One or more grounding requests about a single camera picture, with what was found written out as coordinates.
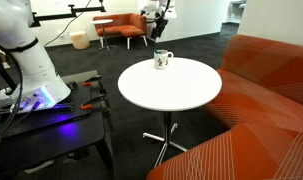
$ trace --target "metal frame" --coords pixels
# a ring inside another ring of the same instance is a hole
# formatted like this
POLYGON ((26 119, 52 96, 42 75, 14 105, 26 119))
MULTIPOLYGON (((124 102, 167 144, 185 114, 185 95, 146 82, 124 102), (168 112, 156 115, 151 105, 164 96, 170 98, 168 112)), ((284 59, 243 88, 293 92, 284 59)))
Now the metal frame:
POLYGON ((169 111, 163 112, 163 138, 161 138, 159 136, 149 134, 149 133, 143 133, 144 138, 148 137, 148 138, 151 138, 151 139, 155 139, 155 140, 164 142, 154 167, 161 164, 163 156, 164 156, 164 154, 167 150, 167 147, 169 145, 172 146, 172 147, 175 147, 177 149, 180 149, 183 152, 188 150, 188 149, 184 148, 183 146, 180 146, 180 145, 171 141, 171 135, 173 134, 175 129, 178 127, 178 124, 174 123, 172 128, 171 128, 171 114, 172 114, 172 112, 169 112, 169 111))
POLYGON ((109 50, 110 50, 109 48, 114 48, 114 47, 116 47, 116 45, 111 45, 111 46, 108 45, 108 40, 107 40, 108 38, 107 38, 107 35, 106 35, 106 33, 105 33, 103 24, 100 24, 100 25, 101 25, 101 29, 102 29, 102 32, 103 32, 103 39, 105 40, 106 46, 103 46, 103 44, 102 44, 102 47, 100 47, 99 50, 100 50, 100 49, 107 48, 108 51, 109 51, 109 50))

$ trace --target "sofa cushion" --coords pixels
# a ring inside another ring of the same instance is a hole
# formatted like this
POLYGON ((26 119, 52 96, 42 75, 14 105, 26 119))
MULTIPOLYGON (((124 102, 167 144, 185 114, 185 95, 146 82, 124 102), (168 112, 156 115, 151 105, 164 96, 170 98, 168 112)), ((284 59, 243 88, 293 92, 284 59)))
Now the sofa cushion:
MULTIPOLYGON (((104 28, 105 34, 107 36, 121 35, 120 30, 121 30, 121 26, 112 26, 112 27, 104 28)), ((102 37, 103 36, 102 29, 98 29, 97 34, 102 37)))
POLYGON ((146 32, 142 31, 141 29, 139 29, 133 25, 121 26, 120 32, 124 37, 134 37, 134 36, 146 35, 146 32))
POLYGON ((303 179, 303 133, 240 124, 153 169, 147 180, 303 179))
POLYGON ((303 46, 235 35, 221 67, 303 104, 303 46))
POLYGON ((227 70, 218 73, 221 91, 204 107, 228 127, 259 123, 303 132, 303 105, 227 70))

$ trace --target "wire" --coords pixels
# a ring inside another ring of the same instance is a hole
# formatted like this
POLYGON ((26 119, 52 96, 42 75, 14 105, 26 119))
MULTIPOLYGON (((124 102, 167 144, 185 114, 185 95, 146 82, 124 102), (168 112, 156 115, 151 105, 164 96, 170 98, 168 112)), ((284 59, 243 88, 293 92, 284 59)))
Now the wire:
POLYGON ((3 133, 7 130, 7 128, 11 124, 13 118, 15 117, 15 115, 19 111, 20 102, 21 102, 21 99, 22 99, 23 79, 22 79, 22 70, 21 70, 21 67, 20 67, 18 61, 14 58, 14 56, 11 53, 7 53, 2 46, 0 46, 0 49, 4 50, 6 55, 8 57, 10 57, 11 60, 13 60, 14 64, 16 65, 16 69, 17 69, 17 72, 18 72, 18 75, 19 75, 19 80, 20 80, 20 88, 19 88, 19 94, 18 94, 17 100, 13 104, 13 109, 11 111, 11 114, 6 119, 6 121, 4 122, 4 125, 1 127, 1 130, 0 130, 0 142, 1 142, 3 133))
MULTIPOLYGON (((89 2, 87 3, 87 5, 85 6, 86 8, 89 6, 89 4, 90 4, 91 1, 92 1, 92 0, 89 0, 89 2)), ((57 39, 61 36, 61 34, 63 34, 63 33, 68 29, 69 25, 70 25, 74 20, 78 19, 78 17, 80 17, 82 14, 83 14, 83 12, 81 12, 81 14, 79 14, 79 16, 73 18, 73 19, 67 24, 67 26, 64 28, 64 30, 63 30, 57 37, 55 37, 55 38, 52 39, 51 41, 47 42, 47 43, 44 45, 44 47, 46 47, 48 44, 52 43, 53 41, 57 40, 57 39)))
POLYGON ((31 111, 29 111, 28 113, 26 113, 24 116, 22 116, 20 119, 18 119, 16 122, 14 122, 13 125, 11 125, 10 127, 8 127, 7 129, 5 129, 2 133, 0 133, 0 142, 2 140, 2 138, 8 133, 10 132, 10 130, 16 126, 17 124, 19 124, 19 122, 21 122, 22 120, 24 120, 27 116, 29 116, 32 112, 34 111, 34 109, 32 109, 31 111))
POLYGON ((24 114, 24 116, 22 116, 20 119, 16 120, 14 122, 14 124, 12 124, 4 133, 3 136, 5 136, 8 132, 10 132, 10 130, 16 126, 17 124, 19 124, 19 122, 21 122, 23 119, 25 119, 27 116, 29 116, 33 111, 35 111, 38 107, 39 103, 38 101, 33 105, 31 111, 29 111, 28 113, 24 114))

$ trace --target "white mug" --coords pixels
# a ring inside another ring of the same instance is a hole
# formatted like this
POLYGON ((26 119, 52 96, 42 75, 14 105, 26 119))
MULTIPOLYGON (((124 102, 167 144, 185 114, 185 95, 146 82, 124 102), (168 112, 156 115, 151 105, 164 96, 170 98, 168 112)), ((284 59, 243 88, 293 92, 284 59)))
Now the white mug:
POLYGON ((173 57, 173 53, 167 50, 155 50, 154 68, 159 70, 165 69, 169 65, 169 58, 172 60, 173 57))

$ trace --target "dark carpet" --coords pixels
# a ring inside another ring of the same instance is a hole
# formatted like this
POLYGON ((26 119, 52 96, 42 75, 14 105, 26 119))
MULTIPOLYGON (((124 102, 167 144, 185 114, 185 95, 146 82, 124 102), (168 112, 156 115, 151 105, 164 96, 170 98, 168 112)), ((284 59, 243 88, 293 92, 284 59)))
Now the dark carpet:
MULTIPOLYGON (((115 127, 115 132, 111 134, 114 172, 104 166, 99 153, 92 147, 91 154, 77 162, 64 163, 65 157, 61 157, 56 159, 54 165, 33 174, 20 172, 14 179, 145 179, 147 173, 153 168, 162 144, 144 139, 142 134, 149 132, 162 135, 162 113, 143 109, 126 101, 117 87, 120 74, 137 62, 153 58, 154 49, 166 49, 172 51, 176 57, 198 60, 216 69, 221 64, 227 41, 236 34, 237 29, 236 24, 224 24, 220 33, 156 44, 149 42, 148 47, 144 46, 142 38, 136 38, 131 40, 130 50, 126 49, 124 38, 110 39, 109 44, 117 45, 110 51, 99 50, 99 41, 91 42, 90 48, 84 50, 76 50, 72 45, 47 48, 61 76, 91 70, 98 70, 102 76, 108 92, 115 127)), ((13 65, 8 72, 13 79, 18 79, 13 65)), ((4 86, 7 85, 0 78, 0 88, 4 86)), ((186 148, 192 148, 223 132, 219 121, 201 107, 174 112, 172 120, 179 124, 172 140, 186 148)), ((164 160, 180 153, 176 149, 169 148, 164 160)))

